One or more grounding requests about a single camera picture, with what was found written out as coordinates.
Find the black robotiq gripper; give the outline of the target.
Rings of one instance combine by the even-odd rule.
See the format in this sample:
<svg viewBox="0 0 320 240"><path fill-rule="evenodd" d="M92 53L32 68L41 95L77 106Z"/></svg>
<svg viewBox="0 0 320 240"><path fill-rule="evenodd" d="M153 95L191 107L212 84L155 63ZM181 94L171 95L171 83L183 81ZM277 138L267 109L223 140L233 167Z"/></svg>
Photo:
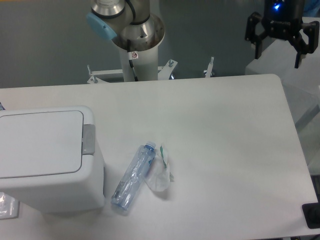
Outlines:
<svg viewBox="0 0 320 240"><path fill-rule="evenodd" d="M244 39L255 46L255 59L261 57L263 40L267 37L289 41L296 51L295 69L307 54L315 52L319 45L320 22L303 22L304 5L303 0L266 0L263 16L253 12L247 18ZM256 34L259 23L263 32Z"/></svg>

